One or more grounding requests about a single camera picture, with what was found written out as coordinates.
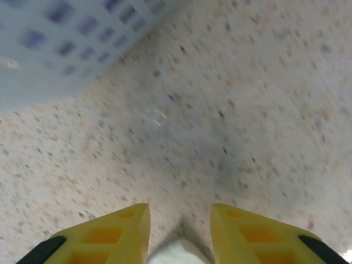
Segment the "white t-shirt with robot print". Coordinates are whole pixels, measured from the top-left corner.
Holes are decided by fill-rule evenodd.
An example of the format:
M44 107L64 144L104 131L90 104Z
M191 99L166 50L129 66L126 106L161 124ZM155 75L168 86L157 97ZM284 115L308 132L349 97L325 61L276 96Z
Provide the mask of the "white t-shirt with robot print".
M211 264L187 239L177 239L153 253L147 264Z

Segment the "white plastic mesh basket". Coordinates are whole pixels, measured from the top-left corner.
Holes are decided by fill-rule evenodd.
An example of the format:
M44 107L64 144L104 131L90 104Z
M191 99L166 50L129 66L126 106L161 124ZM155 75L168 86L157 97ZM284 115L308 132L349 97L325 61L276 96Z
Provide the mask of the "white plastic mesh basket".
M0 113L78 94L184 0L0 0Z

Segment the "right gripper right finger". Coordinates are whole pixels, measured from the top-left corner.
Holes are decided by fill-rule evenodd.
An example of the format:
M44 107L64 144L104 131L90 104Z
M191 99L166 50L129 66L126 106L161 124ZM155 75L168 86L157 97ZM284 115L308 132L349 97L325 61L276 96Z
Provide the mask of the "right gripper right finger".
M316 235L222 203L211 206L216 264L348 264Z

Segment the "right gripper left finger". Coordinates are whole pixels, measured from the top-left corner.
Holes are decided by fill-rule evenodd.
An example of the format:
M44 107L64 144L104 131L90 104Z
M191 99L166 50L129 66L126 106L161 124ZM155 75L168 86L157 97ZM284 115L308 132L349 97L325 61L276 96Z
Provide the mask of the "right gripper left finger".
M137 203L53 234L16 264L147 264L150 230Z

